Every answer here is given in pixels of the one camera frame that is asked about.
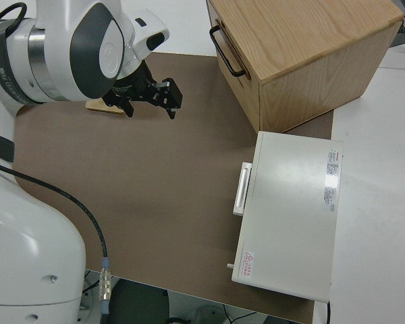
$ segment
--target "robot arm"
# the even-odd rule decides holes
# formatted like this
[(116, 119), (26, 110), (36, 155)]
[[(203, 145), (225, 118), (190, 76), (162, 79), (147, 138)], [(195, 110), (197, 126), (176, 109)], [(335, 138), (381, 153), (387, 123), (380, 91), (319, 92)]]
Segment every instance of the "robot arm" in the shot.
[[(2, 20), (18, 8), (16, 20)], [(119, 0), (38, 0), (36, 19), (24, 19), (25, 12), (17, 3), (0, 13), (0, 166), (13, 162), (23, 105), (103, 97), (129, 116), (131, 100), (161, 106), (170, 118), (180, 108), (175, 82), (157, 83), (144, 61), (169, 37), (151, 12), (128, 17)], [(0, 170), (0, 324), (77, 323), (85, 268), (80, 234)], [(106, 271), (101, 279), (108, 277)], [(101, 285), (106, 301), (109, 289)]]
[(0, 83), (10, 97), (35, 105), (107, 94), (105, 103), (130, 117), (129, 100), (148, 101), (174, 117), (182, 94), (170, 78), (155, 82), (144, 61), (169, 38), (153, 13), (128, 17), (118, 0), (39, 0), (37, 11), (35, 20), (20, 21), (12, 34), (10, 21), (0, 24)]

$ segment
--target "brown mat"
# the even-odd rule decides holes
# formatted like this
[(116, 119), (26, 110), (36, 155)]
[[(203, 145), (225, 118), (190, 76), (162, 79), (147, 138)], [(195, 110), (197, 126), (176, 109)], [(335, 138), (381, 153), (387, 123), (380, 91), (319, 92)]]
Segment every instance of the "brown mat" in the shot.
[[(175, 120), (145, 103), (134, 105), (133, 119), (84, 103), (23, 109), (15, 169), (88, 206), (104, 231), (114, 275), (311, 323), (313, 301), (234, 283), (226, 268), (240, 232), (241, 218), (232, 215), (240, 167), (252, 162), (257, 135), (216, 58), (153, 54), (147, 61), (157, 80), (171, 76), (183, 92)], [(331, 114), (311, 125), (292, 132), (329, 138)], [(84, 214), (55, 193), (20, 183), (74, 222), (87, 267), (99, 270), (99, 239)]]

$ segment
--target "wooden box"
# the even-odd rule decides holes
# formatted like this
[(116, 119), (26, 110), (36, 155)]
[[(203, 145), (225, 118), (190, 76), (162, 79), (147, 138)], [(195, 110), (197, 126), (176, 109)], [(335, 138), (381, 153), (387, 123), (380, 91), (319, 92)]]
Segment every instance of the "wooden box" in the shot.
[(360, 97), (398, 31), (391, 0), (207, 0), (219, 66), (256, 131)]

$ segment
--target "cable connector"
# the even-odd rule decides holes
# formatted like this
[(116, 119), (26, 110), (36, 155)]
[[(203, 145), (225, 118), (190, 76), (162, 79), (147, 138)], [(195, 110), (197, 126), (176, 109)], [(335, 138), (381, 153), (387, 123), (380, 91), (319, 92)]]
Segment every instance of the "cable connector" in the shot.
[(109, 259), (103, 258), (102, 271), (99, 276), (99, 300), (101, 301), (101, 314), (109, 314), (109, 300), (113, 286), (111, 284), (111, 271), (109, 270)]

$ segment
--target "black metal handle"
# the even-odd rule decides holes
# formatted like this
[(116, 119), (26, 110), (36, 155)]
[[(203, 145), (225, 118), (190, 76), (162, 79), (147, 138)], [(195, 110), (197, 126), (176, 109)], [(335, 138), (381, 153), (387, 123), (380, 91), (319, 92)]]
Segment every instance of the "black metal handle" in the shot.
[(235, 76), (235, 77), (239, 77), (239, 76), (243, 76), (246, 74), (246, 70), (240, 70), (240, 71), (234, 71), (234, 69), (231, 66), (230, 61), (228, 61), (227, 57), (225, 56), (225, 54), (223, 53), (221, 47), (219, 46), (219, 44), (217, 43), (215, 37), (213, 36), (213, 34), (217, 31), (221, 30), (221, 27), (219, 25), (216, 25), (214, 27), (212, 27), (210, 29), (210, 38), (213, 41), (213, 44), (215, 44), (215, 47), (217, 49), (217, 51), (219, 52), (220, 56), (222, 57), (222, 60), (225, 62), (229, 72)]

